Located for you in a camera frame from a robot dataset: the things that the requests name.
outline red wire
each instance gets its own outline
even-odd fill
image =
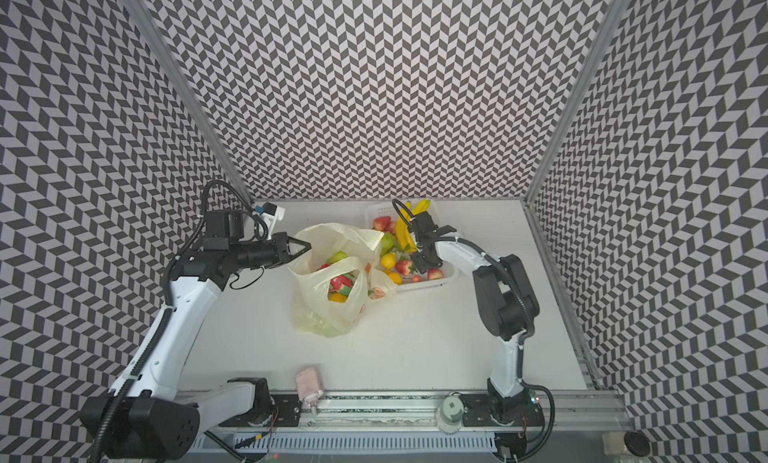
[[[277,416],[280,414],[280,407],[277,407],[277,411],[275,411],[275,415],[272,418],[272,425],[270,425],[270,439],[266,442],[266,452],[270,452],[270,446],[272,445],[272,430],[275,428],[275,421],[277,421]]]

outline white table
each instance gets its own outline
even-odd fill
[[[363,211],[372,204],[275,203],[286,209],[278,230],[289,235],[332,221],[362,226]],[[550,389],[586,389],[520,202],[434,204],[441,224],[452,225],[489,252],[522,259],[541,306],[536,334],[525,345],[526,381]],[[246,271],[240,282],[256,275]],[[352,332],[332,339],[293,329],[294,291],[293,275],[285,268],[267,270],[248,289],[225,290],[200,330],[180,388],[206,389],[234,377],[263,376],[271,389],[295,389],[293,376],[308,365],[320,369],[327,389],[486,388],[496,342],[480,321],[467,276],[370,305]]]

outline patterned backdrop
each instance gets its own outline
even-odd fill
[[[116,0],[0,15],[0,454],[80,456],[220,172]]]
[[[145,0],[268,198],[522,196],[610,0]]]
[[[535,208],[663,461],[768,461],[768,5],[634,0]]]

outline plastic bag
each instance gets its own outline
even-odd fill
[[[343,224],[315,225],[296,234],[297,239],[312,243],[309,252],[288,265],[298,286],[292,309],[296,330],[328,337],[348,333],[368,303],[397,293],[397,285],[374,267],[379,263],[383,236],[377,230]],[[340,251],[347,254],[345,259],[319,269]],[[328,299],[330,281],[344,273],[356,277],[352,291],[345,303],[332,302]]]

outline strawberry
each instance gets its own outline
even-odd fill
[[[386,231],[387,225],[392,221],[392,217],[379,217],[373,220],[373,229],[379,231]]]
[[[413,262],[410,259],[404,259],[402,261],[398,261],[395,265],[395,269],[397,270],[397,273],[400,273],[402,276],[408,276],[411,274],[411,268],[413,267]]]
[[[331,290],[340,291],[343,286],[352,288],[352,281],[344,275],[339,275],[331,279]]]
[[[437,268],[431,268],[427,272],[427,278],[428,279],[441,279],[442,278],[442,271],[440,271]]]

